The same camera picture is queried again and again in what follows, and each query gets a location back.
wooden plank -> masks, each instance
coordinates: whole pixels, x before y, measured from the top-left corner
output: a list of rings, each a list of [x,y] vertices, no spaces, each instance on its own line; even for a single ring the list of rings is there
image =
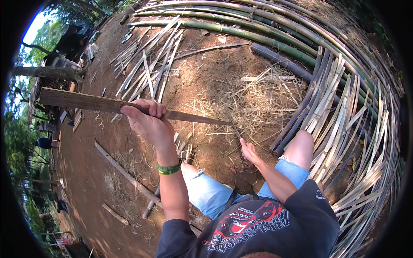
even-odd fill
[[[66,118],[67,112],[66,110],[63,111],[62,115],[60,116],[60,122],[63,123],[64,119]]]
[[[144,109],[140,105],[135,103],[77,92],[55,90],[45,87],[42,87],[42,90],[40,92],[40,103],[43,105],[72,107],[117,114],[121,112],[121,107],[133,106],[139,109],[142,113],[149,115],[149,109]],[[171,120],[208,123],[214,125],[232,125],[231,122],[172,111],[168,109],[166,110],[166,114],[164,114],[162,117]]]
[[[80,125],[80,123],[82,122],[82,119],[79,119],[78,121],[77,121],[77,123],[74,125],[74,127],[73,127],[73,132],[76,132],[76,130],[77,130],[77,128],[79,127],[79,125]]]

tree branch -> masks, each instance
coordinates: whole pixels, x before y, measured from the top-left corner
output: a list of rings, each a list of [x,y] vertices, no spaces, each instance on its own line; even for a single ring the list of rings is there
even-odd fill
[[[43,53],[46,53],[46,54],[49,54],[49,55],[57,55],[57,54],[55,54],[55,53],[52,53],[52,52],[44,49],[44,48],[41,47],[41,46],[38,46],[38,45],[26,44],[26,43],[24,43],[23,41],[21,42],[21,44],[24,45],[25,47],[37,48],[38,50],[42,51]]]
[[[48,162],[46,163],[46,162],[43,162],[43,161],[34,161],[34,160],[31,160],[31,159],[29,159],[28,161],[33,162],[33,163],[42,163],[42,164],[49,165]]]

dry grass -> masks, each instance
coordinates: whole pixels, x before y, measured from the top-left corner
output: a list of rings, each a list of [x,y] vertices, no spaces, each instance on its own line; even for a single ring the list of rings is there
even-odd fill
[[[238,79],[225,82],[209,78],[220,83],[221,87],[214,91],[203,90],[194,99],[188,100],[184,111],[228,121],[225,111],[227,108],[241,136],[245,140],[253,139],[254,135],[265,127],[281,126],[281,122],[292,116],[297,109],[297,103],[302,100],[304,89],[301,80],[294,76],[294,79],[280,80],[279,76],[292,74],[280,67],[268,65],[264,72],[251,82]],[[206,134],[211,133],[225,134],[229,144],[238,139],[231,126],[201,123],[192,126],[197,142],[203,141]]]
[[[153,171],[156,169],[151,165],[146,159],[146,153],[148,151],[154,151],[152,145],[147,145],[142,153],[142,157],[135,159],[135,157],[129,153],[124,152],[115,152],[114,159],[137,181],[145,181],[147,184],[151,185],[153,188],[156,188],[159,185],[159,178],[153,175]],[[148,169],[138,169],[138,164],[145,164]]]

green wristband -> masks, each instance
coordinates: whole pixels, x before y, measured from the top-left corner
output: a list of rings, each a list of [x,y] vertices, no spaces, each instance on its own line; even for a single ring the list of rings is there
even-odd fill
[[[158,167],[159,173],[163,175],[174,174],[176,171],[180,169],[180,166],[182,164],[182,160],[181,159],[178,159],[178,160],[179,160],[178,164],[172,167],[163,167],[163,166],[160,166],[158,162],[156,162],[156,166]]]

light blue shorts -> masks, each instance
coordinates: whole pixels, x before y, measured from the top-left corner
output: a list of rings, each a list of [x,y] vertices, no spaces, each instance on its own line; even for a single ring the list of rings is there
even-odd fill
[[[310,174],[307,170],[286,160],[286,157],[279,158],[275,169],[285,175],[299,189]],[[225,205],[232,194],[232,190],[215,179],[205,175],[204,169],[192,179],[185,180],[188,189],[189,201],[197,207],[205,216],[211,219],[217,218],[225,209]],[[267,182],[264,182],[257,193],[258,196],[268,197],[276,200],[271,193]],[[235,201],[244,195],[237,194]]]

